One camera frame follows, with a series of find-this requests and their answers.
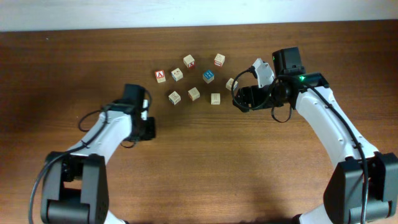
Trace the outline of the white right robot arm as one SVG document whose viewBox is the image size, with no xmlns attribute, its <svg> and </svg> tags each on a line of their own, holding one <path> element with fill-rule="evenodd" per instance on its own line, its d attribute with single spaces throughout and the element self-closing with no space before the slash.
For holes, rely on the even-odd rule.
<svg viewBox="0 0 398 224">
<path fill-rule="evenodd" d="M 334 172 L 317 208 L 293 223 L 367 223 L 393 217 L 397 210 L 397 156 L 383 154 L 355 128 L 320 72 L 308 73 L 298 47 L 272 53 L 273 64 L 258 58 L 246 72 L 257 85 L 231 83 L 233 105 L 243 113 L 289 104 L 312 127 Z"/>
</svg>

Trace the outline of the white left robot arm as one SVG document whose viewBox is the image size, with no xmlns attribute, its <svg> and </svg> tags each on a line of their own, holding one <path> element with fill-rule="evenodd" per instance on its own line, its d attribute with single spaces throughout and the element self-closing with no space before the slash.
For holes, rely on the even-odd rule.
<svg viewBox="0 0 398 224">
<path fill-rule="evenodd" d="M 140 85 L 127 84 L 120 99 L 98 110 L 94 126 L 65 152 L 51 152 L 35 180 L 42 183 L 44 223 L 124 223 L 109 210 L 106 165 L 124 142 L 134 147 L 155 138 L 147 115 L 152 98 Z"/>
</svg>

